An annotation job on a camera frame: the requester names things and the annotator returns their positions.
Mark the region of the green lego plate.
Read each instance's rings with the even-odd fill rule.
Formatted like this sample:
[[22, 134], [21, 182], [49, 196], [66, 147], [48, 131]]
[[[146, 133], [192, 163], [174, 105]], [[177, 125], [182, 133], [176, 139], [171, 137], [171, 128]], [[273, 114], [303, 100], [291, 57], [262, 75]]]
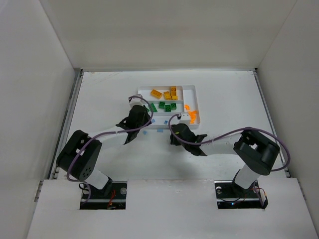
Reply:
[[156, 109], [156, 107], [155, 107], [155, 105], [154, 105], [153, 103], [151, 103], [151, 109], [152, 109], [152, 111], [153, 111], [154, 113], [157, 113], [157, 112], [158, 112], [157, 109]]

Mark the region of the orange D-shaped arch brick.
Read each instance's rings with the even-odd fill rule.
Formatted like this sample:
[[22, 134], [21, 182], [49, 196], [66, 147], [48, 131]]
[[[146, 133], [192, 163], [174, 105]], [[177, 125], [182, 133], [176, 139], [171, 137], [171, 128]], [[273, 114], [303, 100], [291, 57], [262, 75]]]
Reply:
[[190, 115], [190, 124], [194, 124], [196, 121], [196, 115]]

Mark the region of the orange long brick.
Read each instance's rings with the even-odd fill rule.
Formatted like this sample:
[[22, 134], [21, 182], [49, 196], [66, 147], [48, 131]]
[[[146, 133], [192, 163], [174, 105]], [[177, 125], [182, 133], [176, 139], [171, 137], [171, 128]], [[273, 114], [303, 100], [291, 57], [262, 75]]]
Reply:
[[196, 116], [197, 111], [188, 112], [191, 117]]

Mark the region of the green square duplo brick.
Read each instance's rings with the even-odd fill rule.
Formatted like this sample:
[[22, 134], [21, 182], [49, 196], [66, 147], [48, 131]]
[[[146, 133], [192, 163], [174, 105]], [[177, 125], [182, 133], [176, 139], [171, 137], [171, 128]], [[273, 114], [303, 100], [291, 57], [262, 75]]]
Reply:
[[165, 102], [159, 102], [159, 108], [165, 109]]

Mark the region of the yellow large duplo brick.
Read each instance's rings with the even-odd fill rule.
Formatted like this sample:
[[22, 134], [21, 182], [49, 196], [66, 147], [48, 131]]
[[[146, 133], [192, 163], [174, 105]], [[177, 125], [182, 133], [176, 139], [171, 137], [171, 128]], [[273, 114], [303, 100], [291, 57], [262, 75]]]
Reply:
[[153, 97], [155, 97], [157, 99], [161, 99], [162, 93], [157, 91], [157, 90], [155, 90], [155, 89], [152, 89], [151, 90], [151, 96], [153, 96]]

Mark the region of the green two-stud duplo brick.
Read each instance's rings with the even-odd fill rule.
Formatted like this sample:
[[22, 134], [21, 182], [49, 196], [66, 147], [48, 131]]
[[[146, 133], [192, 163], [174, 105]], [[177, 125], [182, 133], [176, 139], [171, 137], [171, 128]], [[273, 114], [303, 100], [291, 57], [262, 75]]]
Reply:
[[169, 105], [165, 105], [164, 106], [164, 111], [165, 112], [171, 112], [171, 105], [169, 104]]

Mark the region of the yellow long duplo brick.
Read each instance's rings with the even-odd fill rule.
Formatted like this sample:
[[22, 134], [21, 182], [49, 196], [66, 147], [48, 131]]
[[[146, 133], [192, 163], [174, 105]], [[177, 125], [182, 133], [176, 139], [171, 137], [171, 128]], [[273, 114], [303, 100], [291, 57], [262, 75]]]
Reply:
[[172, 100], [172, 96], [169, 91], [163, 92], [163, 96], [165, 100]]

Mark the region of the yellow rounded ladybug brick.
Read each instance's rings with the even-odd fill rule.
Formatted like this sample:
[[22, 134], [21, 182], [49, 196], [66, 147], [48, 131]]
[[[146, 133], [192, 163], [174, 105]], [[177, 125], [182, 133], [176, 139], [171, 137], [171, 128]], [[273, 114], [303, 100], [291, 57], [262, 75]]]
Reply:
[[170, 87], [170, 95], [173, 97], [173, 96], [176, 96], [176, 86], [171, 86]]

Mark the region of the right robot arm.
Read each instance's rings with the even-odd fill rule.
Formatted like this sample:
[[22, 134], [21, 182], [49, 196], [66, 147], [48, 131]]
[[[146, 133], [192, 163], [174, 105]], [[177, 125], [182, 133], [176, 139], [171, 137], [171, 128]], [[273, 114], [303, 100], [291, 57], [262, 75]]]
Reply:
[[237, 155], [244, 162], [232, 180], [237, 191], [248, 190], [260, 176], [268, 176], [280, 153], [280, 147], [256, 129], [234, 130], [217, 139], [196, 135], [184, 123], [173, 124], [169, 129], [171, 145], [182, 146], [194, 156]]

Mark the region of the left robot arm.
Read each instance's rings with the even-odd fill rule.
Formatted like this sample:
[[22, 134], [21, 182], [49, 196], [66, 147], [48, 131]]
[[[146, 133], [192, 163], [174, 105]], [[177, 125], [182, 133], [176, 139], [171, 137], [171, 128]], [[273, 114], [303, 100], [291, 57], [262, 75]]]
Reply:
[[90, 190], [91, 195], [97, 193], [106, 197], [111, 191], [113, 181], [95, 168], [100, 151], [130, 143], [137, 137], [140, 127], [151, 123], [147, 108], [135, 105], [127, 117], [104, 134], [99, 133], [97, 138], [77, 130], [58, 155], [56, 164], [69, 176], [86, 182], [85, 189]]

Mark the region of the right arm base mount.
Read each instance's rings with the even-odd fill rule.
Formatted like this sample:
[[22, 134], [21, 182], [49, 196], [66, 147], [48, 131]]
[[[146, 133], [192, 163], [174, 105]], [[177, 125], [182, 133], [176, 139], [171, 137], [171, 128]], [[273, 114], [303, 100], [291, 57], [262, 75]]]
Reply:
[[231, 181], [214, 183], [218, 209], [266, 209], [268, 197], [255, 181], [248, 189], [242, 189]]

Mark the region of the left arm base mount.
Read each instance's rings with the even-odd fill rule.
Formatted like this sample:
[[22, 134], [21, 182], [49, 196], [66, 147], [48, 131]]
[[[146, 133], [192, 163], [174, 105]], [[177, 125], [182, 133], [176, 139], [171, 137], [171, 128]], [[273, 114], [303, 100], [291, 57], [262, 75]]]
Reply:
[[80, 209], [81, 210], [125, 210], [127, 197], [127, 181], [113, 182], [110, 192], [104, 195], [99, 190], [91, 186], [89, 189], [86, 185], [80, 183], [79, 188], [82, 190]]

